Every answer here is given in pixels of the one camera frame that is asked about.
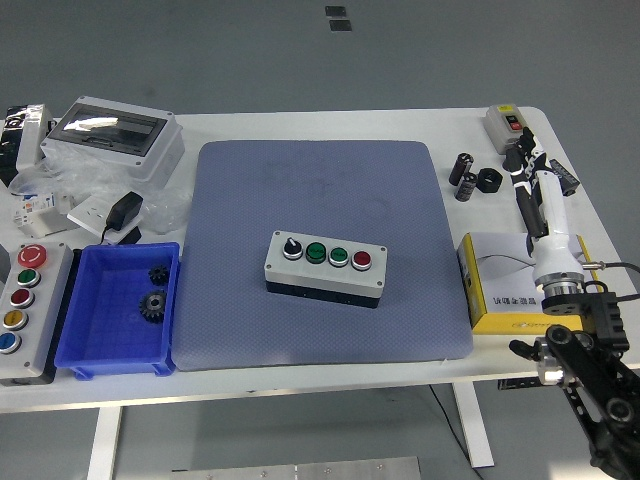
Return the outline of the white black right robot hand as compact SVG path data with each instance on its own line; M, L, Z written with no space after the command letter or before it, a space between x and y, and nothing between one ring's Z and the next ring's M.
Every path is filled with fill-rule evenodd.
M506 150L516 202L527 230L534 261L533 279L546 297L580 291L584 270L569 248L570 232L559 177L535 134L524 128Z

